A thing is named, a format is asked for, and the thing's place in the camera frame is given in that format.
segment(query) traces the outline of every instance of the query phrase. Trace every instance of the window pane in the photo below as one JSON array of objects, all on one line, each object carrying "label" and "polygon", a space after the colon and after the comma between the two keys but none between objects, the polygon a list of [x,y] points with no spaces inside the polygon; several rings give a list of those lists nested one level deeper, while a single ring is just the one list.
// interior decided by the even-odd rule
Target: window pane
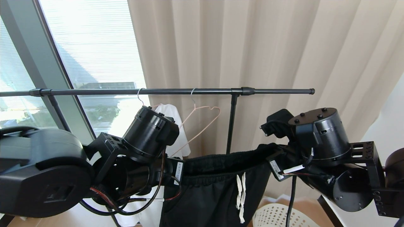
[{"label": "window pane", "polygon": [[[127,0],[41,0],[74,88],[145,88]],[[141,96],[149,105],[147,96]],[[98,136],[122,136],[142,103],[136,96],[80,96]]]},{"label": "window pane", "polygon": [[[0,19],[0,91],[35,88]],[[0,128],[34,126],[57,128],[40,97],[0,97]]]}]

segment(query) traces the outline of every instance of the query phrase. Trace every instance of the drawstring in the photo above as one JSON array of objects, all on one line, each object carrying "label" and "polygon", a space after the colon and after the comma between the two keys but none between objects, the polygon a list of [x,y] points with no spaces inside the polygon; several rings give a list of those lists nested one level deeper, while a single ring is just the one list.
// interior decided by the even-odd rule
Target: drawstring
[{"label": "drawstring", "polygon": [[236,181],[237,181],[237,188],[238,188],[236,208],[237,208],[237,210],[240,210],[240,213],[239,213],[240,223],[243,224],[245,222],[245,220],[244,220],[244,202],[246,201],[246,173],[243,174],[243,176],[241,177],[241,180],[240,180],[240,177],[237,175]]}]

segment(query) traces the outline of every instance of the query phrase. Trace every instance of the clothes rack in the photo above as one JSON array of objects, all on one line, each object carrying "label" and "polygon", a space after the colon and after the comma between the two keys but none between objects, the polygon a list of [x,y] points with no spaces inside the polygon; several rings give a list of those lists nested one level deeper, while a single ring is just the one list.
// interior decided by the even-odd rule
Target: clothes rack
[{"label": "clothes rack", "polygon": [[47,97],[60,119],[64,130],[71,131],[65,117],[55,99],[55,95],[231,95],[229,130],[227,135],[226,154],[230,153],[231,139],[233,135],[234,119],[236,116],[237,99],[241,96],[254,94],[309,94],[315,93],[311,89],[255,89],[251,87],[241,88],[141,88],[141,89],[41,89],[29,91],[0,92],[0,97],[10,96],[34,96]]}]

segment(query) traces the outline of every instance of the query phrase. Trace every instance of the white wall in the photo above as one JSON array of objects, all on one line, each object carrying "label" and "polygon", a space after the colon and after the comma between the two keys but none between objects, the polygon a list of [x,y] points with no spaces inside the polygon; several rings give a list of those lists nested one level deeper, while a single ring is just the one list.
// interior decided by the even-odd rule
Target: white wall
[{"label": "white wall", "polygon": [[[379,117],[372,124],[362,141],[374,141],[382,165],[394,151],[404,147],[404,74],[384,104]],[[347,227],[393,227],[398,219],[378,216],[372,202],[359,212],[345,212],[333,205],[337,215]]]}]

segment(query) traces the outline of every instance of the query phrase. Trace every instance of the curtain fold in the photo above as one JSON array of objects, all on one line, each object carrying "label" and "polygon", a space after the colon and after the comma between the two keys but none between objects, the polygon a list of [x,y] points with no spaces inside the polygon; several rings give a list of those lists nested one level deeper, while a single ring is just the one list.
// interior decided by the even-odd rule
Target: curtain fold
[{"label": "curtain fold", "polygon": [[[128,0],[148,88],[315,88],[315,95],[240,97],[232,151],[259,143],[259,125],[282,108],[297,115],[339,110],[359,141],[404,72],[404,1]],[[190,143],[191,156],[225,153],[229,95],[194,95],[221,108]],[[187,116],[188,96],[150,96]],[[201,110],[184,125],[192,138],[216,116]]]}]

